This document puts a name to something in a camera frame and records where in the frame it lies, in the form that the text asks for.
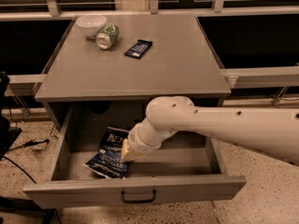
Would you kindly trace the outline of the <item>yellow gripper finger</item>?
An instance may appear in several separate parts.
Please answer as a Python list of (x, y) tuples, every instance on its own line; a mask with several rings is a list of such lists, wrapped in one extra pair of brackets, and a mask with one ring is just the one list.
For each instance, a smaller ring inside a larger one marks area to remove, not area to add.
[(144, 156), (145, 156), (144, 153), (131, 152), (130, 153), (130, 161), (135, 161), (135, 160), (140, 159)]
[(129, 161), (130, 155), (131, 155), (131, 152), (130, 152), (129, 140), (124, 139), (122, 142), (122, 148), (121, 148), (121, 160)]

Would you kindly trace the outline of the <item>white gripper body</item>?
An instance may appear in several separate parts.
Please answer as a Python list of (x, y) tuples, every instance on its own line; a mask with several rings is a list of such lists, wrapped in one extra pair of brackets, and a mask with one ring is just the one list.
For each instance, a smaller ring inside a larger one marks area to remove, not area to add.
[(150, 154), (158, 149), (163, 138), (153, 128), (134, 127), (128, 136), (127, 150), (135, 157)]

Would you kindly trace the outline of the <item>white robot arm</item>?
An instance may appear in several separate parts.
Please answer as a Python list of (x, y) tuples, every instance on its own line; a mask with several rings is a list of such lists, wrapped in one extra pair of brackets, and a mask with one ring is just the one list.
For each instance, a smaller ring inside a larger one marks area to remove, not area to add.
[(192, 132), (299, 165), (299, 110), (201, 107), (184, 96), (151, 100), (146, 117), (123, 141), (121, 159), (134, 161), (178, 132)]

